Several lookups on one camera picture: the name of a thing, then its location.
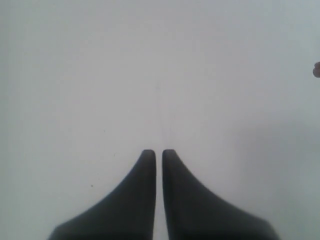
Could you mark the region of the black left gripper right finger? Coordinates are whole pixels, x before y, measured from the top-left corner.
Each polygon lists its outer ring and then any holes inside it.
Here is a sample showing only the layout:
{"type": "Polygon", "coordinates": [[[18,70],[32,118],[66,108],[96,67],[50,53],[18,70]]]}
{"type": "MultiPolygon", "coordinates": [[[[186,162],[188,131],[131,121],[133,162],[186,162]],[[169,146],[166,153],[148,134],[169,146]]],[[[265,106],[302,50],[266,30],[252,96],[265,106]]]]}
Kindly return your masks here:
{"type": "Polygon", "coordinates": [[[171,240],[277,240],[264,219],[228,203],[205,187],[177,152],[162,152],[162,189],[171,240]]]}

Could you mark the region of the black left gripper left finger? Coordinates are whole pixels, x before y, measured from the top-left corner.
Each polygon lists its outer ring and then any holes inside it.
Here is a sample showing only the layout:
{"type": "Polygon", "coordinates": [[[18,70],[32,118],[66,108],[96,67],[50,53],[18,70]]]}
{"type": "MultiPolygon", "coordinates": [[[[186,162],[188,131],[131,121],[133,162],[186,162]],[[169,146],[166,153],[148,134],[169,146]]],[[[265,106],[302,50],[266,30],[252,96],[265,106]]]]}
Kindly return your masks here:
{"type": "Polygon", "coordinates": [[[122,182],[82,214],[58,225],[51,240],[151,240],[156,206],[156,155],[141,152],[122,182]]]}

